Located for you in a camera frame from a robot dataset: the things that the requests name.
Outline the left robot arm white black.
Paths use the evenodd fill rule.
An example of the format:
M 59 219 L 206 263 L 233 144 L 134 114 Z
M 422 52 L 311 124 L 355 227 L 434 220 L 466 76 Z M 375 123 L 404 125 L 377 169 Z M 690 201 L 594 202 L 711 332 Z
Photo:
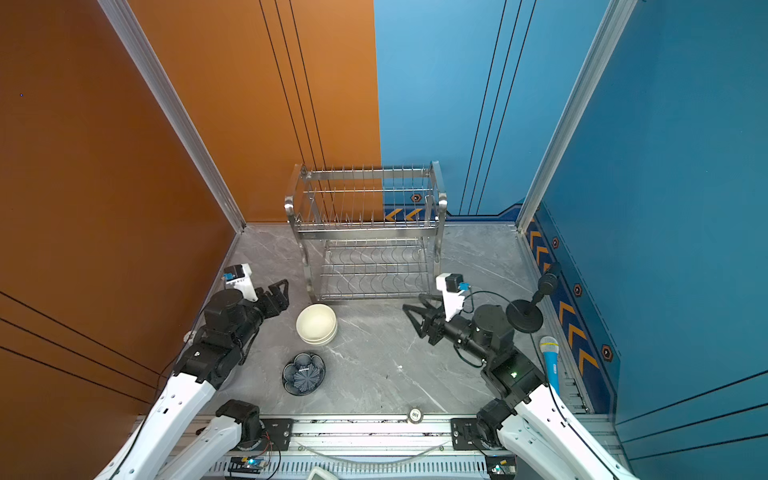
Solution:
M 202 433 L 171 454 L 184 432 L 248 356 L 265 320 L 290 305 L 286 279 L 246 294 L 221 290 L 203 308 L 204 325 L 181 354 L 140 426 L 97 475 L 99 479 L 200 479 L 226 453 L 265 436 L 258 406 L 229 400 Z

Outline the dark blue patterned bowl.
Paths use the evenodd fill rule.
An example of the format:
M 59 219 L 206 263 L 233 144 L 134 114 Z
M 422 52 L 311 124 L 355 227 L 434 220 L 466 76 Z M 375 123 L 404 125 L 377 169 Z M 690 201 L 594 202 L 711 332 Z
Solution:
M 292 396 L 307 396 L 323 383 L 326 366 L 322 357 L 313 352 L 301 352 L 288 362 L 282 372 L 282 383 Z

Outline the aluminium front rail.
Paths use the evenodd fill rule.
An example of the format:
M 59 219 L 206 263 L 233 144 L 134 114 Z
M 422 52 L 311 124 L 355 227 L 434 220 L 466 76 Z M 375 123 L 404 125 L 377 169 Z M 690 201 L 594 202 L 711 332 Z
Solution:
M 195 418 L 171 454 L 179 454 L 213 418 Z M 426 415 L 414 424 L 403 415 L 299 415 L 291 418 L 294 426 L 287 451 L 255 453 L 234 449 L 200 479 L 489 479 L 485 459 L 497 456 L 516 458 L 515 479 L 541 478 L 522 459 L 502 448 L 455 451 L 452 418 L 472 417 Z M 576 418 L 631 472 L 605 416 Z M 270 461 L 270 467 L 260 475 L 229 477 L 229 458 L 239 456 L 263 457 Z

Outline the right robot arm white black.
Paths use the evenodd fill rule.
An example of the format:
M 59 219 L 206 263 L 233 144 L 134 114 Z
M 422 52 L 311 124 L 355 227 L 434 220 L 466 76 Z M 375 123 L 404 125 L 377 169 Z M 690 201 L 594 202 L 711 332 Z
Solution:
M 543 479 L 633 479 L 579 422 L 554 391 L 554 383 L 513 341 L 514 330 L 499 305 L 481 305 L 467 318 L 435 295 L 404 305 L 416 334 L 431 345 L 448 340 L 476 365 L 494 399 L 476 415 L 470 442 L 502 448 L 522 459 Z

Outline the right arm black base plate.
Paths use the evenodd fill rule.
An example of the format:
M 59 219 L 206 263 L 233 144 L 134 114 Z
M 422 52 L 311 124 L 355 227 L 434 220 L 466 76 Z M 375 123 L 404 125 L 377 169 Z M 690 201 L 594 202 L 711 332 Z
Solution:
M 450 420 L 451 441 L 455 451 L 498 450 L 500 444 L 490 427 L 475 417 Z

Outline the small round silver knob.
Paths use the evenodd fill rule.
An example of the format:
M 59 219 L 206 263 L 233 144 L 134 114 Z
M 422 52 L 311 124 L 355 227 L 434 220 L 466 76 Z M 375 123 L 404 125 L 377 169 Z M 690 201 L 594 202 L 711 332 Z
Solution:
M 420 409 L 412 408 L 408 412 L 408 420 L 411 423 L 418 424 L 418 423 L 420 423 L 422 421 L 422 419 L 423 419 L 423 413 L 422 413 L 422 411 Z

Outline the cream white bowl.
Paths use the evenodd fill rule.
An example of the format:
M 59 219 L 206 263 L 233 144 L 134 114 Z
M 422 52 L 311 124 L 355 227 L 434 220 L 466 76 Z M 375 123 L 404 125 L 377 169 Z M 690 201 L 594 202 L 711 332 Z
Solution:
M 337 332 L 334 331 L 322 339 L 308 339 L 308 338 L 302 337 L 302 341 L 308 345 L 325 346 L 331 343 L 335 339 L 336 335 L 337 335 Z
M 296 331 L 301 339 L 322 339 L 337 330 L 336 314 L 331 307 L 324 304 L 306 307 L 296 320 Z

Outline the green circuit board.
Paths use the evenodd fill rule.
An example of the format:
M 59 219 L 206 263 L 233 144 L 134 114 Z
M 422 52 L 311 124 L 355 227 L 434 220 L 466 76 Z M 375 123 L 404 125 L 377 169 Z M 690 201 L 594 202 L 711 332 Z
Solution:
M 230 457 L 226 472 L 229 477 L 235 474 L 260 475 L 265 473 L 269 467 L 270 461 L 263 457 Z
M 517 465 L 514 456 L 487 457 L 485 463 L 490 480 L 514 480 L 516 478 Z

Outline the green circuit board right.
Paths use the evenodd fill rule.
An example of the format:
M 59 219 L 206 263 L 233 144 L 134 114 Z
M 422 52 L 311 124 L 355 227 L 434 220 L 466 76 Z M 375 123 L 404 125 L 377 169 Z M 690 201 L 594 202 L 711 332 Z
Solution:
M 514 480 L 516 478 L 517 465 L 514 456 L 487 457 L 485 463 L 490 480 Z

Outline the black microphone stand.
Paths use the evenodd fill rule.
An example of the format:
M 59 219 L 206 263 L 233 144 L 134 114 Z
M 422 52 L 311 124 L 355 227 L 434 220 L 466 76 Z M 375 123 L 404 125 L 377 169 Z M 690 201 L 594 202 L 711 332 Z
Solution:
M 505 310 L 509 324 L 517 331 L 532 334 L 543 326 L 543 313 L 538 304 L 557 289 L 561 265 L 554 263 L 541 275 L 538 287 L 530 300 L 518 299 L 510 302 Z

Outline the stainless steel dish rack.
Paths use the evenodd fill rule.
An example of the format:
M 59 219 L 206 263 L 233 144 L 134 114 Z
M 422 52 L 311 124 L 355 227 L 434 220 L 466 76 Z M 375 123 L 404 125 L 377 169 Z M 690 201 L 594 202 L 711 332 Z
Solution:
M 415 298 L 441 272 L 448 198 L 438 162 L 312 170 L 285 194 L 313 301 Z

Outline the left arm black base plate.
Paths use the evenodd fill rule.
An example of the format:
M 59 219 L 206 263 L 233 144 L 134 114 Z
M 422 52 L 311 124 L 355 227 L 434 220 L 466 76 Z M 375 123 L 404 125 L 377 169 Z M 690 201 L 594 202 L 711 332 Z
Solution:
M 261 433 L 253 440 L 241 442 L 236 449 L 255 453 L 285 452 L 289 449 L 294 420 L 291 418 L 261 419 Z

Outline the green circuit board left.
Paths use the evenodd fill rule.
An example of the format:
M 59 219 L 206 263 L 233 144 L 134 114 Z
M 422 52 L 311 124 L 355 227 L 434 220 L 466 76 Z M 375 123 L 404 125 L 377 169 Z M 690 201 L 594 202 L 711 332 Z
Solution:
M 226 472 L 229 477 L 235 474 L 260 475 L 265 473 L 269 467 L 270 461 L 263 457 L 230 457 Z

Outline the blue toy microphone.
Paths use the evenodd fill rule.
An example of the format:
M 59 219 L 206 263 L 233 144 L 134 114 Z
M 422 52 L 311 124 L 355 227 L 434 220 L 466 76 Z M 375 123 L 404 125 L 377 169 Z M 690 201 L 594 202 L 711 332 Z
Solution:
M 560 395 L 559 384 L 559 344 L 552 336 L 543 336 L 539 341 L 539 351 L 543 356 L 548 383 L 553 391 Z

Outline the cream white bowl top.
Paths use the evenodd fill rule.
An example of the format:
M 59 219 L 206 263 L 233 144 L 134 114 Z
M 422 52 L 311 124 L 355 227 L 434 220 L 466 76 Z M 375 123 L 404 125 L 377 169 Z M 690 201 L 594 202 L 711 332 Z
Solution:
M 336 314 L 331 307 L 324 304 L 306 307 L 296 320 L 296 331 L 301 339 L 322 339 L 337 330 Z

